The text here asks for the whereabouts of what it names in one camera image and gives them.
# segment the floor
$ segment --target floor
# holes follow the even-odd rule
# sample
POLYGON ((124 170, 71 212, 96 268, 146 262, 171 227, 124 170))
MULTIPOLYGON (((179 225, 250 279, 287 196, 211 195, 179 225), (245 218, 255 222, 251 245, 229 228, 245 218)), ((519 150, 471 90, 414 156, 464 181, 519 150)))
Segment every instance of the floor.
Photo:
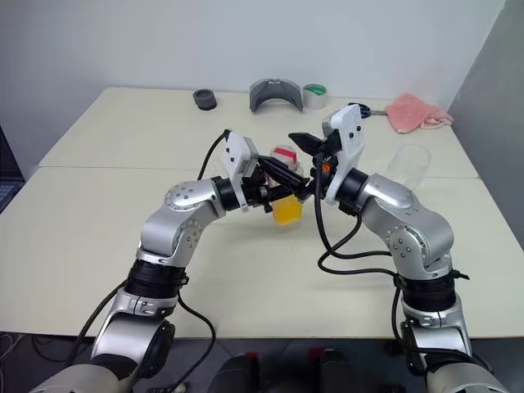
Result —
MULTIPOLYGON (((56 337, 55 341, 41 340, 40 350, 47 356, 63 358, 71 340, 56 337)), ((166 386, 176 380, 206 349, 207 340, 178 340, 171 348, 167 364, 150 380, 142 380, 135 393, 148 387, 166 386)), ((390 357, 383 351, 384 340, 344 339, 259 339, 218 340, 206 361, 188 378, 191 393, 206 393, 207 388, 224 361, 247 351, 257 352, 262 368, 265 390, 272 393, 308 392, 307 354, 318 348, 337 349, 350 360, 355 370, 367 379, 399 384, 408 393, 424 392, 424 382, 409 374, 401 357, 390 357)), ((475 351, 495 370, 497 378, 512 392, 524 392, 524 339, 474 340, 475 351)), ((87 360, 89 350, 79 356, 87 360)), ((4 393, 29 391, 40 382, 57 373, 61 364, 50 363, 38 357, 26 336, 2 365, 4 393)))

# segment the white wall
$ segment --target white wall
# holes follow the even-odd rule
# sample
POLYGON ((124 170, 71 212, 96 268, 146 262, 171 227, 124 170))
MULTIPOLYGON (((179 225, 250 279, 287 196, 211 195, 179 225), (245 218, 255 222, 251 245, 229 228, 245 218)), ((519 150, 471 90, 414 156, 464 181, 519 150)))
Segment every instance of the white wall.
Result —
POLYGON ((110 85, 448 106, 504 0, 0 0, 0 124, 24 173, 110 85))

